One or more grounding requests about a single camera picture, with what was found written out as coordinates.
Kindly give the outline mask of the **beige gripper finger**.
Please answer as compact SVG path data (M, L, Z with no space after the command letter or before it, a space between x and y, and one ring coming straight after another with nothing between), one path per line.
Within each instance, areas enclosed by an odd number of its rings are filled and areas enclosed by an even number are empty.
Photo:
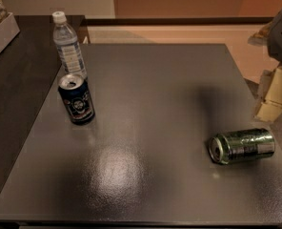
M249 37L248 43L254 46L266 46L270 30L272 27L272 22L269 22L263 26L259 31L255 32L252 36Z
M255 118L274 122L282 114L282 63L262 73L257 94Z

